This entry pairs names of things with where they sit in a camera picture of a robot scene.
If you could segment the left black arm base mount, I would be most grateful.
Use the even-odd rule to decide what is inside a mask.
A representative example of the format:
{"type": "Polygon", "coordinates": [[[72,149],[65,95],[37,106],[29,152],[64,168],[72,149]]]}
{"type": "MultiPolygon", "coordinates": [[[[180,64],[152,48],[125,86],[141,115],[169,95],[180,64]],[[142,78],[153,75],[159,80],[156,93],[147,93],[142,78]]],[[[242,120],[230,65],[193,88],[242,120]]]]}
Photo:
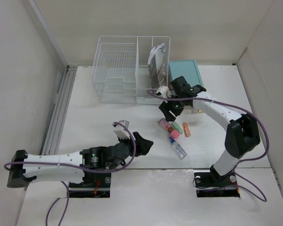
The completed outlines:
{"type": "Polygon", "coordinates": [[[81,183],[69,183],[70,198],[109,198],[111,174],[90,173],[81,183]]]}

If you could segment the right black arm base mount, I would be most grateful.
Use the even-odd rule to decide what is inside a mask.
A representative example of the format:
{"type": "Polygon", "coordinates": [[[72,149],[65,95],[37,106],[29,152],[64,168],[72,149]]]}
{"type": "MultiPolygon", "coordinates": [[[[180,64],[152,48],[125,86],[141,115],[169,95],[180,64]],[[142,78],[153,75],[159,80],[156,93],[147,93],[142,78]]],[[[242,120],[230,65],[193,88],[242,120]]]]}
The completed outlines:
{"type": "Polygon", "coordinates": [[[193,186],[198,198],[240,198],[236,174],[231,171],[220,176],[213,167],[194,171],[193,186]]]}

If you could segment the pink marker tube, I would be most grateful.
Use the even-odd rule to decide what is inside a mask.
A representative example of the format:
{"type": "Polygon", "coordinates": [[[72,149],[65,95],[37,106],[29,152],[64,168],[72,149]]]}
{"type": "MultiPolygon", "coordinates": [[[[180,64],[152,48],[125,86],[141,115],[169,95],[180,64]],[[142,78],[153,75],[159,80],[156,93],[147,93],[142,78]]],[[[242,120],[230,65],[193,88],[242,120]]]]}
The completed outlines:
{"type": "Polygon", "coordinates": [[[160,119],[158,122],[160,127],[168,133],[170,137],[173,139],[177,139],[180,136],[180,133],[169,123],[167,122],[164,118],[160,119]]]}

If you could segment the teal orange drawer box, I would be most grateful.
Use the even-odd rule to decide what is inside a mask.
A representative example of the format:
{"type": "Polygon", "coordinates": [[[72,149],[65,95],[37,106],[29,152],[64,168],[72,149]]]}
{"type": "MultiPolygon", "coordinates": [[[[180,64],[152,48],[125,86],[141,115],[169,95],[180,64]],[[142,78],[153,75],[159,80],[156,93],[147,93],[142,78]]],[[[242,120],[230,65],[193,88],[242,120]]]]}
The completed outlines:
{"type": "Polygon", "coordinates": [[[168,67],[168,97],[178,95],[177,91],[173,90],[170,82],[181,76],[183,76],[186,83],[190,85],[190,88],[186,90],[188,97],[195,97],[198,92],[201,92],[201,89],[193,88],[196,85],[204,86],[197,62],[195,60],[170,61],[168,67]]]}

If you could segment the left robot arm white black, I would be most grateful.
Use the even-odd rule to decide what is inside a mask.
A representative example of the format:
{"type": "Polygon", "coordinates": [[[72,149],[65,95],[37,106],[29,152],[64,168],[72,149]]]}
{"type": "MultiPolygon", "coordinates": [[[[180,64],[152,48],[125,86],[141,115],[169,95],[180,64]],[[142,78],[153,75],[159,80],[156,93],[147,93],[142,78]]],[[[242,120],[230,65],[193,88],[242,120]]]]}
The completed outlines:
{"type": "Polygon", "coordinates": [[[10,163],[7,187],[22,188],[30,183],[63,181],[90,187],[101,174],[111,174],[125,169],[128,157],[147,155],[153,142],[138,132],[119,139],[112,146],[98,146],[62,155],[33,155],[17,150],[10,163]]]}

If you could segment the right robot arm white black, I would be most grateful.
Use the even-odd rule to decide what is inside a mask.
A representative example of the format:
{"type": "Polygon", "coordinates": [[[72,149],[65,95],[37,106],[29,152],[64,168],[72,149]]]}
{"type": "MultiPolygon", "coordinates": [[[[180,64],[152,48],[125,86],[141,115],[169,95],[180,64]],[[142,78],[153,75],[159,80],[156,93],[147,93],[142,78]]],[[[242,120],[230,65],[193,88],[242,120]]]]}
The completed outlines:
{"type": "Polygon", "coordinates": [[[163,100],[159,109],[167,122],[175,121],[185,106],[191,106],[203,111],[225,130],[225,150],[211,166],[209,173],[210,182],[216,186],[221,185],[239,160],[259,145],[260,136],[255,118],[249,113],[242,114],[232,107],[218,104],[204,87],[191,86],[183,76],[171,81],[171,86],[170,89],[160,86],[155,92],[163,100]]]}

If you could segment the grey white manual booklet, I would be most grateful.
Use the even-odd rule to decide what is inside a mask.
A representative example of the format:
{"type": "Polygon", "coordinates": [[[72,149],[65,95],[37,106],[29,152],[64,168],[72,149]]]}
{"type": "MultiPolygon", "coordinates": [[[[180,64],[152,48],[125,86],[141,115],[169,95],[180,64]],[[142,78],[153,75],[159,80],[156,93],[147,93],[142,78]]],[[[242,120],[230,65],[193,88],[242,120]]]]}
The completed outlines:
{"type": "Polygon", "coordinates": [[[148,58],[148,70],[152,89],[158,89],[166,82],[165,43],[153,46],[148,58]]]}

